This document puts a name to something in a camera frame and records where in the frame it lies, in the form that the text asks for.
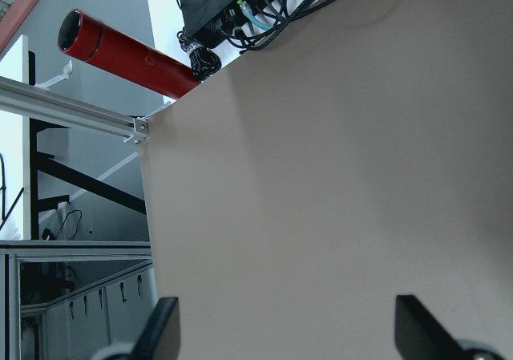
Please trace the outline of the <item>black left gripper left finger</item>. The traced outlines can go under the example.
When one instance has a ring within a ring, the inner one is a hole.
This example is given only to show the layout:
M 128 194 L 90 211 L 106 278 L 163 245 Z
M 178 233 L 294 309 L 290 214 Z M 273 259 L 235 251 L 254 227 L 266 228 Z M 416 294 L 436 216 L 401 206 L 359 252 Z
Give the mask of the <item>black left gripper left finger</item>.
M 178 297 L 162 297 L 128 359 L 178 359 L 180 355 L 180 303 Z

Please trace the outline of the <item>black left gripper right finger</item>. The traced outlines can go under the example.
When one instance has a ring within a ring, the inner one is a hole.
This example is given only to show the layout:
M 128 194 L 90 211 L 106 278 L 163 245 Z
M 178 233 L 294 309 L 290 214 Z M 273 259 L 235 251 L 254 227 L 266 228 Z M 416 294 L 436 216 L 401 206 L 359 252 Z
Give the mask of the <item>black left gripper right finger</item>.
M 394 344 L 405 360 L 465 358 L 463 348 L 414 295 L 395 299 Z

